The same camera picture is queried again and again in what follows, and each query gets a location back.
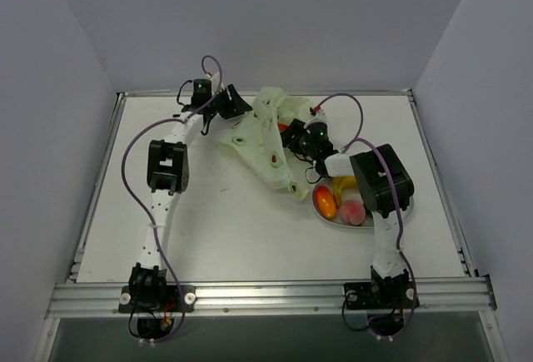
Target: yellow fruit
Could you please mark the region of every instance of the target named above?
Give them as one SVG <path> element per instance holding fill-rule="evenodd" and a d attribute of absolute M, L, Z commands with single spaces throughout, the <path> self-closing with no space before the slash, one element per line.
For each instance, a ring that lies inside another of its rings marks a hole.
<path fill-rule="evenodd" d="M 357 180 L 355 176 L 339 176 L 333 180 L 333 195 L 337 206 L 342 204 L 342 192 L 345 189 L 356 189 Z"/>

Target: orange mango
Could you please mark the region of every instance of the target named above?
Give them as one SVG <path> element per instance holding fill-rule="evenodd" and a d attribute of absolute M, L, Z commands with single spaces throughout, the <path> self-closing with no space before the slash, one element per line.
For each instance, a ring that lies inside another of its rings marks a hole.
<path fill-rule="evenodd" d="M 315 190 L 315 203 L 318 211 L 326 219 L 333 219 L 336 215 L 336 203 L 333 193 L 326 186 L 318 186 Z"/>

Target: gray wall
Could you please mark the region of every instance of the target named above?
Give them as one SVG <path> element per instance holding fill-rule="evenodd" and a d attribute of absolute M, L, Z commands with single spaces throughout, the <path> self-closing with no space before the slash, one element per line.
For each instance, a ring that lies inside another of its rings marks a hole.
<path fill-rule="evenodd" d="M 0 360 L 26 360 L 64 281 L 115 97 L 64 0 L 0 0 Z"/>
<path fill-rule="evenodd" d="M 460 0 L 67 0 L 118 91 L 220 57 L 240 88 L 413 87 Z"/>
<path fill-rule="evenodd" d="M 533 0 L 462 0 L 415 91 L 511 360 L 531 360 Z"/>

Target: metal bowl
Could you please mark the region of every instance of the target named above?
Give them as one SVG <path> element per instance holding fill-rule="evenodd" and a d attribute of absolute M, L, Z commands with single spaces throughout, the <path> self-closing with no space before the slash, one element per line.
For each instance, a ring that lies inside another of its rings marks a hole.
<path fill-rule="evenodd" d="M 318 206 L 316 205 L 316 198 L 315 198 L 315 192 L 318 186 L 326 186 L 328 189 L 330 189 L 331 193 L 333 193 L 333 180 L 332 179 L 322 179 L 321 181 L 317 182 L 315 184 L 315 187 L 313 188 L 312 192 L 312 204 L 313 204 L 313 210 L 315 210 L 316 214 L 320 219 L 325 221 L 326 223 L 330 225 L 334 225 L 337 227 L 342 227 L 344 229 L 357 229 L 357 230 L 373 230 L 374 229 L 374 220 L 372 219 L 371 213 L 366 210 L 366 218 L 359 226 L 353 226 L 353 225 L 347 225 L 343 221 L 341 221 L 341 218 L 339 217 L 339 214 L 336 214 L 336 216 L 333 219 L 326 219 L 324 216 L 321 215 L 320 211 L 318 210 Z M 357 200 L 361 201 L 361 195 L 359 194 L 358 190 L 354 189 L 348 189 L 342 192 L 342 199 L 344 201 L 346 200 Z M 407 221 L 409 217 L 411 216 L 411 213 L 413 211 L 413 203 L 411 202 L 409 207 L 407 208 L 407 211 L 403 211 L 402 217 L 404 221 Z"/>

